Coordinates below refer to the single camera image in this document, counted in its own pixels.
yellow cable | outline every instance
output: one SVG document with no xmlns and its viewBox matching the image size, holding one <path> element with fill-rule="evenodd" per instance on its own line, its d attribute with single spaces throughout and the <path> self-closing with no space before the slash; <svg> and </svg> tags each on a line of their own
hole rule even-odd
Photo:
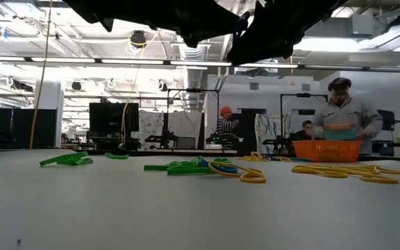
<svg viewBox="0 0 400 250">
<path fill-rule="evenodd" d="M 226 173 L 217 170 L 214 166 L 222 166 L 222 167 L 237 167 L 238 169 L 241 169 L 243 171 L 246 171 L 245 174 L 232 174 L 232 173 Z M 246 182 L 246 183 L 266 183 L 267 182 L 267 177 L 265 176 L 265 173 L 262 170 L 259 169 L 252 169 L 252 168 L 246 168 L 246 167 L 239 167 L 233 163 L 222 163 L 222 162 L 209 162 L 208 167 L 216 174 L 220 174 L 222 176 L 228 176 L 228 177 L 237 177 L 240 178 L 241 181 Z"/>
<path fill-rule="evenodd" d="M 131 44 L 134 44 L 134 45 L 137 45 L 137 46 L 143 46 L 142 49 L 144 49 L 144 46 L 145 46 L 146 44 L 150 43 L 150 42 L 153 42 L 153 41 L 156 39 L 157 35 L 158 35 L 158 31 L 156 31 L 156 34 L 153 36 L 153 38 L 152 38 L 150 41 L 143 42 L 143 43 L 132 42 L 132 41 L 131 41 L 131 36 L 132 36 L 132 35 L 129 35 L 128 39 L 129 39 L 129 42 L 130 42 Z"/>
<path fill-rule="evenodd" d="M 143 54 L 144 54 L 144 47 L 143 47 L 143 49 L 142 49 L 142 55 L 140 56 L 140 59 L 143 58 Z M 138 65 L 137 73 L 135 74 L 135 78 L 134 78 L 134 80 L 133 80 L 133 85 L 132 85 L 131 92 L 129 93 L 129 97 L 128 97 L 128 99 L 126 100 L 126 104 L 124 105 L 124 108 L 123 108 L 123 115 L 122 115 L 122 135 L 121 135 L 121 139 L 122 139 L 123 146 L 124 146 L 124 143 L 126 142 L 126 125 L 125 125 L 125 123 L 124 123 L 124 117 L 126 116 L 126 109 L 127 109 L 127 107 L 128 107 L 129 100 L 131 99 L 133 89 L 135 88 L 135 83 L 137 82 L 139 70 L 140 70 L 140 65 Z"/>
<path fill-rule="evenodd" d="M 52 1 L 53 0 L 50 0 L 50 3 L 49 3 L 49 21 L 47 22 L 46 51 L 45 51 L 45 55 L 44 55 L 44 63 L 42 65 L 40 89 L 38 90 L 38 100 L 36 101 L 35 112 L 33 113 L 32 129 L 31 129 L 31 143 L 28 147 L 29 149 L 32 149 L 32 147 L 33 147 L 33 136 L 34 136 L 34 132 L 35 132 L 36 117 L 38 115 L 38 106 L 40 105 L 42 83 L 44 81 L 44 73 L 46 71 L 46 64 L 47 64 L 47 55 L 49 54 L 49 34 L 50 34 L 50 23 L 51 23 L 51 14 L 52 14 Z"/>
<path fill-rule="evenodd" d="M 270 158 L 263 158 L 262 155 L 258 152 L 251 152 L 250 156 L 243 156 L 237 158 L 237 160 L 245 160 L 245 161 L 251 161 L 251 162 L 267 162 L 270 161 Z"/>
<path fill-rule="evenodd" d="M 380 165 L 365 165 L 359 167 L 342 166 L 342 165 L 318 165 L 307 164 L 297 165 L 291 169 L 294 173 L 316 174 L 331 178 L 347 178 L 348 175 L 359 175 L 360 180 L 374 183 L 397 184 L 399 180 L 396 178 L 379 175 L 384 174 L 400 174 L 400 171 L 392 169 L 383 169 Z"/>
</svg>

dark cap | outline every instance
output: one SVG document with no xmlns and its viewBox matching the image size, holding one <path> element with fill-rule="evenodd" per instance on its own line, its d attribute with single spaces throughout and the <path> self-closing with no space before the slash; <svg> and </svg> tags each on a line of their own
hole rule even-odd
<svg viewBox="0 0 400 250">
<path fill-rule="evenodd" d="M 351 88 L 351 80 L 348 78 L 339 77 L 339 78 L 334 79 L 328 85 L 328 91 L 345 90 L 346 87 Z"/>
</svg>

striped shirt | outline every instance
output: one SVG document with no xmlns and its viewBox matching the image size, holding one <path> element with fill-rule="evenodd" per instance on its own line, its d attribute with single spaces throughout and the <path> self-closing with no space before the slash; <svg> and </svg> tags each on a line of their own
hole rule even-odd
<svg viewBox="0 0 400 250">
<path fill-rule="evenodd" d="M 232 121 L 228 121 L 226 119 L 220 118 L 217 120 L 217 132 L 220 135 L 220 138 L 222 139 L 222 148 L 223 149 L 232 149 L 233 148 L 233 143 L 230 142 L 228 139 L 223 138 L 223 134 L 231 133 L 234 134 L 235 128 L 237 128 L 237 125 L 239 124 L 239 120 L 235 119 Z"/>
</svg>

gray shirt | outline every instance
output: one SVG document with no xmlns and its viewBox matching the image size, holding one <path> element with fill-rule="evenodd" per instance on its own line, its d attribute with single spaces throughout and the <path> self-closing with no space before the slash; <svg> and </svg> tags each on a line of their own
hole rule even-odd
<svg viewBox="0 0 400 250">
<path fill-rule="evenodd" d="M 382 130 L 383 118 L 370 103 L 351 97 L 340 107 L 330 99 L 314 116 L 316 138 L 324 138 L 324 126 L 353 124 L 360 133 L 364 131 L 367 139 L 362 142 L 361 153 L 372 153 L 372 141 Z"/>
</svg>

fabric hanging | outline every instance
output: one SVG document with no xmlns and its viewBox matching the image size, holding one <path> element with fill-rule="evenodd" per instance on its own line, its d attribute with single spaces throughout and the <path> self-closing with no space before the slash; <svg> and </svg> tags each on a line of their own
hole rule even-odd
<svg viewBox="0 0 400 250">
<path fill-rule="evenodd" d="M 159 147 L 160 143 L 144 142 L 150 135 L 162 135 L 163 131 L 163 113 L 139 111 L 139 128 L 138 132 L 131 132 L 132 138 L 139 139 L 142 149 L 150 149 L 151 146 Z"/>
<path fill-rule="evenodd" d="M 257 152 L 273 153 L 274 145 L 263 145 L 265 140 L 274 140 L 281 134 L 281 116 L 280 115 L 261 115 L 257 114 L 254 121 L 254 128 L 257 140 Z M 284 116 L 283 131 L 290 130 L 290 120 Z"/>
<path fill-rule="evenodd" d="M 199 145 L 201 127 L 200 112 L 173 112 L 169 114 L 167 130 L 175 136 L 195 138 L 195 147 Z"/>
</svg>

